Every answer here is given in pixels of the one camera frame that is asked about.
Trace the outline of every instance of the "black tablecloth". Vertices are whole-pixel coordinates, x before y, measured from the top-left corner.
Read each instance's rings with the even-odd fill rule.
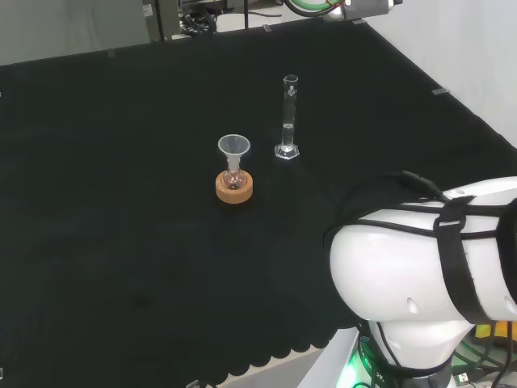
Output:
[[[272,30],[0,69],[1,387],[218,383],[323,347],[352,324],[321,237],[354,182],[517,174],[514,149],[368,25]],[[273,153],[286,74],[292,161]],[[237,207],[214,192],[227,133],[251,141]],[[407,195],[373,184],[347,210]]]

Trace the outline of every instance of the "funnel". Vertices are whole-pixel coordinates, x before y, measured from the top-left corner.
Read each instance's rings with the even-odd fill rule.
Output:
[[[241,135],[226,135],[219,139],[219,150],[228,159],[228,170],[223,182],[230,190],[238,190],[246,185],[246,175],[240,169],[241,156],[250,149],[250,141]]]

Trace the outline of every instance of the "liquid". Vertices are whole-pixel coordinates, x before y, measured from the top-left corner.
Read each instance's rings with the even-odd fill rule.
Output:
[[[282,129],[282,151],[289,152],[292,150],[292,143],[294,142],[294,125],[285,124]]]

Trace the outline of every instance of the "orange object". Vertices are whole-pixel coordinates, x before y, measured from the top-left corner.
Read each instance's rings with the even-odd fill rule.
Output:
[[[514,340],[517,341],[517,323],[513,322],[514,325]],[[476,337],[487,338],[490,337],[491,325],[477,325],[476,326]],[[508,337],[508,330],[506,322],[497,322],[495,324],[495,336],[499,338]]]
[[[241,204],[242,202],[249,200],[251,198],[251,194],[253,194],[253,178],[251,178],[251,175],[242,170],[246,176],[246,184],[243,188],[231,190],[227,188],[223,182],[223,175],[225,172],[226,171],[221,172],[216,178],[216,194],[219,199],[232,205]]]

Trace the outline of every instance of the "glass graduated cylinder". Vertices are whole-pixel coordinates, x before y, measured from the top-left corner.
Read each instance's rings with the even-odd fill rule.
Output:
[[[282,159],[292,159],[300,154],[297,145],[294,144],[297,87],[296,75],[290,74],[284,78],[282,142],[275,147],[275,155]]]

